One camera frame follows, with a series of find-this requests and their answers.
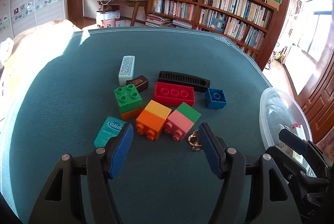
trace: wooden bookshelf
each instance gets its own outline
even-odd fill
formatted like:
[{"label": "wooden bookshelf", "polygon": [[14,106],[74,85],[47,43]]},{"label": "wooden bookshelf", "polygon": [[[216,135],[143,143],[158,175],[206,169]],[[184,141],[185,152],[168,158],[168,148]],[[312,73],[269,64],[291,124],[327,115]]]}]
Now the wooden bookshelf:
[{"label": "wooden bookshelf", "polygon": [[[195,5],[196,8],[194,10],[195,13],[194,13],[193,20],[187,20],[187,19],[183,19],[183,18],[178,18],[178,17],[172,16],[172,15],[166,15],[166,14],[163,14],[163,13],[153,12],[153,10],[152,10],[153,1],[154,0],[148,0],[148,6],[147,6],[147,13],[148,14],[156,14],[156,15],[164,16],[164,17],[171,18],[171,19],[177,19],[177,20],[180,20],[180,21],[185,22],[185,23],[191,23],[192,24],[192,29],[196,29],[198,27],[198,28],[206,29],[206,30],[208,30],[208,31],[210,31],[212,33],[217,33],[217,34],[223,35],[223,36],[229,38],[234,43],[236,43],[236,44],[238,44],[240,46],[243,46],[244,48],[252,51],[255,54],[261,54],[261,51],[263,50],[263,47],[266,45],[267,40],[269,38],[267,35],[271,31],[271,28],[272,28],[272,25],[273,25],[273,21],[275,19],[276,12],[277,12],[277,10],[274,7],[268,5],[268,4],[266,4],[266,3],[264,3],[264,2],[262,2],[260,0],[248,0],[248,1],[250,1],[250,2],[252,2],[254,4],[256,4],[256,5],[260,5],[261,7],[264,7],[266,9],[268,9],[272,13],[272,17],[271,17],[270,23],[268,25],[268,29],[266,29],[265,27],[261,27],[261,26],[255,24],[255,23],[253,23],[253,22],[251,22],[251,21],[249,21],[249,20],[247,20],[247,19],[245,19],[245,18],[243,18],[241,16],[237,16],[237,15],[235,15],[233,13],[227,12],[225,10],[221,10],[220,8],[215,8],[213,6],[204,4],[204,0],[198,0],[197,2],[187,1],[187,0],[172,0],[172,1],[179,1],[181,3],[189,3],[189,4]],[[244,42],[242,42],[240,40],[237,40],[237,39],[235,39],[233,37],[230,37],[230,36],[228,36],[228,35],[220,32],[220,31],[217,31],[217,30],[215,30],[213,28],[210,28],[210,27],[208,27],[206,25],[203,25],[203,24],[199,23],[199,19],[200,19],[200,14],[201,14],[201,9],[202,8],[207,8],[207,9],[211,9],[211,10],[220,12],[222,14],[225,14],[227,16],[230,16],[232,18],[240,20],[240,21],[244,22],[247,25],[251,25],[254,29],[262,31],[266,35],[264,37],[262,45],[259,47],[259,49],[255,49],[252,46],[249,46],[248,44],[246,44],[246,43],[244,43]],[[261,55],[258,55],[255,58],[255,62],[257,62],[258,64],[260,62],[259,59],[266,59],[266,60],[268,60],[268,58],[263,58],[263,57],[261,58]]]}]

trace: pink bucket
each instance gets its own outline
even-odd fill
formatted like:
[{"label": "pink bucket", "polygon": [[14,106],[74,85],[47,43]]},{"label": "pink bucket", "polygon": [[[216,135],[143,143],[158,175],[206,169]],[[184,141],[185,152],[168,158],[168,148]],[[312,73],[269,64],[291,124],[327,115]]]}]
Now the pink bucket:
[{"label": "pink bucket", "polygon": [[115,27],[115,19],[103,20],[103,28]]}]

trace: metal keyring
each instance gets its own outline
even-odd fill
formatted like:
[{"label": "metal keyring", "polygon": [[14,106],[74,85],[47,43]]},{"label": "metal keyring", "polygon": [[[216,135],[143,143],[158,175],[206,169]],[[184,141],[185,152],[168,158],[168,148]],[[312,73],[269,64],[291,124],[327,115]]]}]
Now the metal keyring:
[{"label": "metal keyring", "polygon": [[[196,138],[196,142],[193,143],[191,142],[191,139],[195,137]],[[188,137],[188,142],[190,145],[192,145],[192,151],[193,152],[197,152],[199,150],[202,149],[202,145],[199,144],[198,142],[198,130],[194,131],[189,137]]]}]

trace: small brown box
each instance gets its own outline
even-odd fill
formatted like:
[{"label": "small brown box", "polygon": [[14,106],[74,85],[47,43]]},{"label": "small brown box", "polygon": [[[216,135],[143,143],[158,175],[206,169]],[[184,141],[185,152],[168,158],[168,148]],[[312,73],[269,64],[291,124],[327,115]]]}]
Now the small brown box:
[{"label": "small brown box", "polygon": [[139,76],[136,79],[133,79],[131,81],[127,81],[126,85],[133,84],[138,92],[142,92],[143,90],[147,89],[148,87],[148,80],[143,76]]}]

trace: red box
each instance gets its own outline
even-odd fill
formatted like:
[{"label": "red box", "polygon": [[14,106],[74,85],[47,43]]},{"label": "red box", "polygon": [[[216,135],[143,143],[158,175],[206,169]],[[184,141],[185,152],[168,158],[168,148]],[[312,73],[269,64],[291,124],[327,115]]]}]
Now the red box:
[{"label": "red box", "polygon": [[154,100],[169,106],[180,106],[182,102],[193,106],[195,103],[194,88],[157,82],[155,84]]}]

